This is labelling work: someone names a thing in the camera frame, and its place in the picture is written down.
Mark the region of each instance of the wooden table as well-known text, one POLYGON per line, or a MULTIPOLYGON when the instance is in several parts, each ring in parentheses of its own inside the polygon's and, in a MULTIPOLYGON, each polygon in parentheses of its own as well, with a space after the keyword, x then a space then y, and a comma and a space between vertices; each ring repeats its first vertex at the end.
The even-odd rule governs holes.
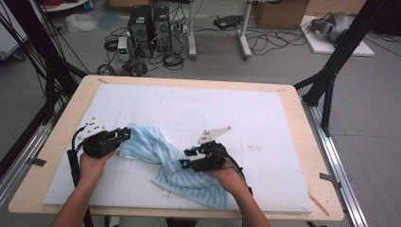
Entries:
MULTIPOLYGON (((293 145, 298 155, 305 185, 313 206, 313 212, 304 215, 270 214, 270 219, 342 220, 344 217, 339 198, 331 182, 320 179, 320 173, 328 174, 317 142, 305 116, 295 89, 290 85, 223 82, 187 79, 144 79, 88 76, 83 79, 59 122, 49 136, 38 158, 47 163, 32 166, 9 204, 10 212, 31 214, 55 214, 59 205, 44 205, 43 200, 53 181, 58 163, 66 151, 80 120, 86 113, 96 90, 102 83, 152 85, 164 87, 215 88, 277 93, 286 115, 293 145)), ((93 215, 150 216, 177 218, 239 218, 238 211, 174 210, 127 207, 91 206, 93 215)))

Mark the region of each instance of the human hand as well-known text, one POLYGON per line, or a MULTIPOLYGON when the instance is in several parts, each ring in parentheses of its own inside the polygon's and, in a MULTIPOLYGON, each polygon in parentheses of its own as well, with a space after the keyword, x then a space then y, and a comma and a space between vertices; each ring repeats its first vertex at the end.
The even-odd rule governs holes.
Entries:
POLYGON ((248 186, 236 172, 233 164, 226 159, 221 169, 205 171, 206 174, 218 179, 220 185, 232 195, 248 191, 248 186))
POLYGON ((98 180, 103 174, 104 166, 107 160, 115 155, 116 151, 110 152, 103 158, 92 158, 85 152, 80 155, 80 177, 79 183, 85 183, 88 186, 96 187, 98 180))

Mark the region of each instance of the computer tower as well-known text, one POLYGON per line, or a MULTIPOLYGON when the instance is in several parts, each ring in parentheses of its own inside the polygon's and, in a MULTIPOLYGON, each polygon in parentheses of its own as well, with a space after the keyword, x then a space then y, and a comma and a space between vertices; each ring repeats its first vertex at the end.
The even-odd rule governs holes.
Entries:
POLYGON ((153 23, 157 37, 157 47, 164 51, 171 51, 170 18, 168 7, 156 7, 153 11, 153 23))
POLYGON ((134 6, 130 20, 128 21, 133 51, 139 57, 149 58, 152 56, 150 43, 155 38, 154 24, 151 16, 150 6, 134 6))

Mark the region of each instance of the white board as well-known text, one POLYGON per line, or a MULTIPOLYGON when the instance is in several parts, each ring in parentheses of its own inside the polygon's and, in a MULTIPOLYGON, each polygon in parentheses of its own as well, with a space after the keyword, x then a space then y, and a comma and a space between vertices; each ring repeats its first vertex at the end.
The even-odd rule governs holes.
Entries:
MULTIPOLYGON (((203 130, 230 126, 218 139, 244 168, 263 211, 312 211, 288 124, 276 93, 103 84, 81 121, 96 117, 106 130, 130 123, 152 124, 179 149, 191 148, 203 130)), ((177 195, 167 197, 152 179, 160 166, 113 157, 92 197, 92 205, 209 209, 177 195)), ((66 155, 46 204, 63 204, 73 190, 66 155)), ((238 209, 229 197, 229 209, 238 209)))
MULTIPOLYGON (((314 16, 304 16, 304 19, 301 22, 301 26, 306 23, 311 22, 313 19, 317 17, 314 16)), ((335 48, 332 43, 330 43, 326 37, 321 35, 319 31, 309 31, 306 26, 301 27, 301 30, 304 34, 306 34, 307 44, 314 54, 333 54, 335 48)), ((374 55, 374 51, 369 48, 369 46, 365 42, 360 42, 359 46, 355 49, 352 56, 360 56, 360 57, 372 57, 374 55)))

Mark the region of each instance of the black pole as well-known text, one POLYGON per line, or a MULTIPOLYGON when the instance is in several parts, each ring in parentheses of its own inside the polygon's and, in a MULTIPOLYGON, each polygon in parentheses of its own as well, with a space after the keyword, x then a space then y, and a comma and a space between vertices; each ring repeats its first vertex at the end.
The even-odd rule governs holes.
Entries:
POLYGON ((342 36, 324 68, 318 74, 294 85, 295 89, 299 90, 312 84, 309 91, 303 95, 303 101, 311 106, 317 106, 319 99, 325 94, 322 127, 326 136, 330 136, 329 120, 336 76, 357 49, 371 26, 392 1, 394 0, 367 0, 354 22, 342 36))
POLYGON ((78 84, 71 75, 70 67, 60 60, 60 53, 44 30, 30 1, 4 0, 4 2, 42 59, 47 61, 45 71, 50 73, 46 74, 46 78, 52 81, 47 82, 49 89, 54 90, 56 84, 53 81, 57 81, 62 94, 71 97, 77 90, 78 84))

